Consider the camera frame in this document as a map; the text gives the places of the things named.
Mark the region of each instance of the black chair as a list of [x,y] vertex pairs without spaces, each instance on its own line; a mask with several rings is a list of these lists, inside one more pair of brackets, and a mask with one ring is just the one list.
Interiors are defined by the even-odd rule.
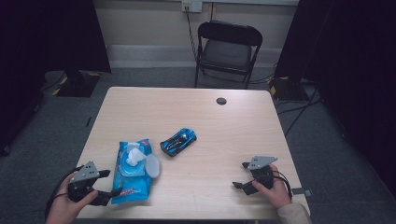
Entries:
[[207,21],[198,27],[198,41],[195,88],[200,69],[203,73],[209,69],[244,76],[245,89],[248,88],[262,45],[262,34],[257,29],[224,21]]

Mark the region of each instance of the white wipe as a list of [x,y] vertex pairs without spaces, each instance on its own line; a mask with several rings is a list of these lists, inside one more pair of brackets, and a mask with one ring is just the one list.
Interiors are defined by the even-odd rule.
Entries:
[[132,148],[131,151],[128,153],[128,159],[126,162],[132,166],[136,166],[138,162],[144,160],[147,156],[143,154],[139,149],[136,147]]
[[128,143],[128,146],[126,148],[126,152],[127,153],[131,152],[131,150],[134,149],[134,147],[139,148],[139,144],[138,143]]

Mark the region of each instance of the human hand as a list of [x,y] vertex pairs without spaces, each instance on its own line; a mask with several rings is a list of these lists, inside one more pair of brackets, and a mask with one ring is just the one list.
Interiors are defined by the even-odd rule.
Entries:
[[[270,167],[274,172],[275,176],[279,176],[276,166],[270,164]],[[270,203],[276,208],[281,208],[291,203],[291,198],[286,190],[285,184],[282,180],[274,178],[274,186],[271,189],[266,188],[264,185],[259,183],[257,180],[253,180],[252,185],[259,192],[261,192],[270,201]]]
[[55,196],[56,198],[49,210],[49,216],[47,218],[46,224],[72,223],[78,216],[81,209],[87,204],[91,203],[98,196],[98,191],[94,190],[81,199],[78,203],[71,201],[67,196],[67,186],[70,183],[70,179],[74,175],[75,174],[69,175],[59,187],[57,196]]

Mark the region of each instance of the chair backrest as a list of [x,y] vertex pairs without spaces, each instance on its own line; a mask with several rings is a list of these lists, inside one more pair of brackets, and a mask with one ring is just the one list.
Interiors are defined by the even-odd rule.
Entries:
[[206,21],[198,27],[198,38],[214,39],[241,45],[260,46],[262,34],[254,27],[225,21]]

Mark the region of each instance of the toy car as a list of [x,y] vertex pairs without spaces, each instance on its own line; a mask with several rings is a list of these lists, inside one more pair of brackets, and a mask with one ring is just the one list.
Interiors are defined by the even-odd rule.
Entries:
[[195,140],[197,140],[195,132],[191,129],[183,128],[168,140],[161,142],[161,149],[170,157],[175,157]]

